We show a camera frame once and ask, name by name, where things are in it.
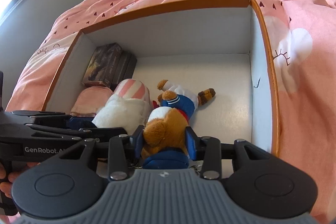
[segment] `pink comforter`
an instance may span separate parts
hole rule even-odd
[[[63,13],[27,63],[7,110],[42,107],[79,29],[120,13],[175,0],[85,0]],[[280,157],[310,174],[312,215],[336,215],[336,0],[257,0],[270,36],[282,118]]]

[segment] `plush toy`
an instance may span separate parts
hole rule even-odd
[[[138,80],[125,79],[92,122],[98,128],[122,127],[132,135],[140,124],[146,124],[151,110],[148,88]]]
[[[216,93],[208,89],[196,95],[168,80],[159,82],[157,88],[163,91],[158,97],[161,106],[152,111],[143,131],[144,166],[158,169],[186,168],[185,128],[197,107],[207,103]]]

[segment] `stack of books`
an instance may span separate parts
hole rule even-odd
[[[83,78],[83,85],[107,86],[115,90],[124,79],[132,78],[136,57],[123,51],[118,43],[97,47]]]

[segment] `wall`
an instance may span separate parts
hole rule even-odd
[[[5,108],[25,64],[56,18],[82,0],[23,0],[0,25],[0,70]]]

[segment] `pink striped plush toy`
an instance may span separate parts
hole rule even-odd
[[[132,135],[140,124],[146,124],[152,108],[148,88],[138,80],[125,79],[92,122],[98,128],[122,127]]]

